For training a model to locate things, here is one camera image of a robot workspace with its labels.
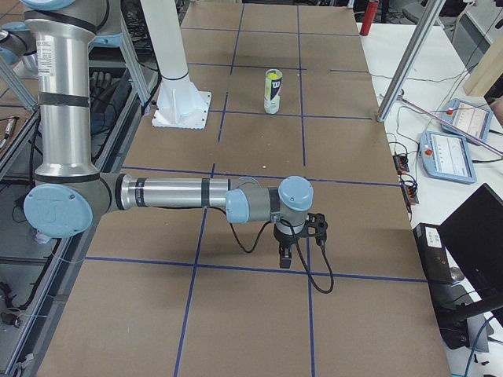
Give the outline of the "teach pendant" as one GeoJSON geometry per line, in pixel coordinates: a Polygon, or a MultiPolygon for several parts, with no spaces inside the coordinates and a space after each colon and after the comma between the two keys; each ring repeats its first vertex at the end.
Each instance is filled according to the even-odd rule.
{"type": "Polygon", "coordinates": [[[420,137],[420,159],[430,178],[463,184],[477,180],[468,142],[462,136],[424,131],[420,137]]]}
{"type": "Polygon", "coordinates": [[[442,124],[441,127],[454,134],[458,134],[457,129],[459,129],[486,141],[493,114],[486,105],[475,105],[454,98],[446,104],[446,108],[441,112],[442,120],[449,123],[450,126],[442,124]]]}

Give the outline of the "far teach pendant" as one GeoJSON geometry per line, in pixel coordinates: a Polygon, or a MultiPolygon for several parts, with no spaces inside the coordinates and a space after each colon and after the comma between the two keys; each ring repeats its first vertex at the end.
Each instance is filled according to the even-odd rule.
{"type": "Polygon", "coordinates": [[[458,134],[457,129],[459,129],[486,141],[493,114],[486,105],[475,105],[454,98],[446,104],[446,108],[441,112],[442,120],[449,123],[450,126],[442,124],[441,127],[454,134],[458,134]]]}

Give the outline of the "black monitor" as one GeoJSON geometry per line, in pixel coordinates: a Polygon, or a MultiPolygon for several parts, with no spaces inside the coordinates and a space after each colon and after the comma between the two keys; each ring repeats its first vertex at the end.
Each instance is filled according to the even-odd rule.
{"type": "Polygon", "coordinates": [[[502,292],[502,198],[480,185],[440,226],[439,235],[483,297],[502,292]]]}

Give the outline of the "tennis ball can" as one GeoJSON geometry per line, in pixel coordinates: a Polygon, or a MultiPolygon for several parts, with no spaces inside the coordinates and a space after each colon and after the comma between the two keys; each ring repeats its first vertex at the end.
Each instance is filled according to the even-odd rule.
{"type": "Polygon", "coordinates": [[[281,101],[281,85],[282,72],[276,68],[266,71],[275,71],[281,75],[279,79],[268,79],[265,74],[265,90],[264,90],[264,111],[267,114],[276,114],[280,108],[281,101]]]}

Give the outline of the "orange terminal block upper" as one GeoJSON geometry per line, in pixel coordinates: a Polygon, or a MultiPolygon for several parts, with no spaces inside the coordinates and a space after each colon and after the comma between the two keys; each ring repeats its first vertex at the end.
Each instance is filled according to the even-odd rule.
{"type": "Polygon", "coordinates": [[[409,173],[409,159],[407,155],[394,154],[392,156],[397,174],[409,173]]]}

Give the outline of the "aluminium frame post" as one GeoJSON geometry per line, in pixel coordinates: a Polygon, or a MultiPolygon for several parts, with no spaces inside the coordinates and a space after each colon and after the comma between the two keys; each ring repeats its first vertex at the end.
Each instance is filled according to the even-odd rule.
{"type": "Polygon", "coordinates": [[[398,99],[398,95],[409,76],[409,72],[413,67],[413,63],[416,60],[426,38],[429,35],[431,28],[435,24],[435,20],[438,18],[442,7],[445,5],[445,1],[436,0],[428,1],[425,7],[423,16],[419,19],[417,26],[409,40],[402,59],[400,60],[398,67],[392,77],[389,87],[384,95],[378,112],[376,114],[376,120],[380,123],[384,122],[389,113],[394,102],[398,99]]]}

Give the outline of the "orange terminal block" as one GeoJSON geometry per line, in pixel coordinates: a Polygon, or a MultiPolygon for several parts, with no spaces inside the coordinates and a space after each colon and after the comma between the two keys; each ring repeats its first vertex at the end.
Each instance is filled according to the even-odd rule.
{"type": "Polygon", "coordinates": [[[409,159],[407,155],[394,154],[392,156],[397,174],[409,173],[409,159]]]}
{"type": "Polygon", "coordinates": [[[419,203],[415,181],[401,181],[400,186],[406,206],[410,207],[419,203]]]}

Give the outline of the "wooden beam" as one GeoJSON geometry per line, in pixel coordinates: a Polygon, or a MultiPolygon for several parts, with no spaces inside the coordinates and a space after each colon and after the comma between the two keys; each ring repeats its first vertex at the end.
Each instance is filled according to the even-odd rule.
{"type": "Polygon", "coordinates": [[[467,95],[482,97],[502,75],[502,1],[476,1],[466,13],[490,45],[463,85],[467,95]]]}

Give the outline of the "near teach pendant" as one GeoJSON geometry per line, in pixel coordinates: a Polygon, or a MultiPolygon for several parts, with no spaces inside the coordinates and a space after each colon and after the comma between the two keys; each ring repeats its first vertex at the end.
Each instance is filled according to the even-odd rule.
{"type": "Polygon", "coordinates": [[[430,178],[463,184],[477,180],[468,142],[462,136],[424,131],[420,137],[420,159],[430,178]]]}

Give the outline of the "black computer box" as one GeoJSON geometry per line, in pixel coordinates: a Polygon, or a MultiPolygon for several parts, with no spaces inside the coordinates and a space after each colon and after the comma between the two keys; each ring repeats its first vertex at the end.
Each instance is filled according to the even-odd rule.
{"type": "Polygon", "coordinates": [[[419,223],[413,229],[413,234],[427,281],[433,284],[456,284],[438,226],[419,223]]]}

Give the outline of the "red bottle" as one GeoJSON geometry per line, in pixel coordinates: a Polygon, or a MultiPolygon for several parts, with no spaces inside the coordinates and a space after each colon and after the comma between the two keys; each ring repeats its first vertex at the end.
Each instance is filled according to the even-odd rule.
{"type": "Polygon", "coordinates": [[[360,36],[367,36],[369,34],[370,28],[373,24],[374,18],[376,16],[377,10],[379,7],[378,0],[368,0],[365,12],[364,19],[362,21],[362,25],[360,28],[360,36]]]}

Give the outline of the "orange terminal block lower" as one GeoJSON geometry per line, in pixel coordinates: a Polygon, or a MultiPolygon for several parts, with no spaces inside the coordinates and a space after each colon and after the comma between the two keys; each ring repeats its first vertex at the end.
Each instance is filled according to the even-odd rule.
{"type": "Polygon", "coordinates": [[[400,186],[406,206],[410,207],[419,203],[415,181],[401,181],[400,186]]]}

